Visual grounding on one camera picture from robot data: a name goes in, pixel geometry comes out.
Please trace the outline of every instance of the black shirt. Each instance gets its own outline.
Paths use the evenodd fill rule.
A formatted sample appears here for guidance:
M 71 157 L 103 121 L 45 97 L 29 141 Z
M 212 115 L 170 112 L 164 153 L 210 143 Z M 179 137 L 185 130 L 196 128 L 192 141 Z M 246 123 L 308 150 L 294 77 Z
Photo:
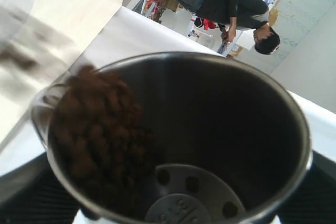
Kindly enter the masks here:
M 219 24 L 237 17 L 237 29 L 257 29 L 268 22 L 268 6 L 262 0 L 204 0 L 197 16 Z

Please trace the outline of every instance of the person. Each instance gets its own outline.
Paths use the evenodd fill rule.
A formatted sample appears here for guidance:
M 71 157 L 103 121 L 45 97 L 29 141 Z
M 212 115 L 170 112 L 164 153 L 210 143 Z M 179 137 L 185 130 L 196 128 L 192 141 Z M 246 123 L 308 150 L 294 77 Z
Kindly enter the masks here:
M 218 23 L 224 42 L 232 42 L 237 29 L 254 29 L 257 52 L 269 55 L 279 48 L 280 37 L 268 24 L 268 6 L 262 0 L 176 1 L 198 17 Z

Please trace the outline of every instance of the ceiling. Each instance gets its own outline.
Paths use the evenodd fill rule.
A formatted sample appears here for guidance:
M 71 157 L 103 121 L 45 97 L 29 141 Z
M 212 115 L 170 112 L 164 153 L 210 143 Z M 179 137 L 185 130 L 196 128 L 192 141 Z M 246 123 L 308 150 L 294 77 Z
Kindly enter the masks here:
M 280 0 L 278 20 L 273 26 L 281 39 L 279 50 L 270 56 L 243 50 L 238 60 L 272 73 L 334 4 L 336 0 Z

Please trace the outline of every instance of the black hair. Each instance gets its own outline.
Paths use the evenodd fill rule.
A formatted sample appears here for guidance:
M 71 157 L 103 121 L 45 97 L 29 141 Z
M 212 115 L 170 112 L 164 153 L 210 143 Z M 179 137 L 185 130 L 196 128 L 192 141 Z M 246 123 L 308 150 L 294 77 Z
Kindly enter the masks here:
M 263 54 L 263 55 L 273 54 L 276 50 L 278 50 L 279 45 L 280 45 L 279 35 L 273 30 L 272 27 L 269 27 L 269 30 L 273 34 L 254 45 L 254 49 L 258 53 Z

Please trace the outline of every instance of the falling coffee grounds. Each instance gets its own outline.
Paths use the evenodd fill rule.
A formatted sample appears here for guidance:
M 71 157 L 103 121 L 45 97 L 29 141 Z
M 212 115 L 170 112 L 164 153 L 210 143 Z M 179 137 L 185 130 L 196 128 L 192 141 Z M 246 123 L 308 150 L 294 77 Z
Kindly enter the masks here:
M 113 71 L 84 66 L 67 81 L 50 126 L 74 182 L 99 205 L 133 216 L 136 186 L 159 156 L 127 83 Z

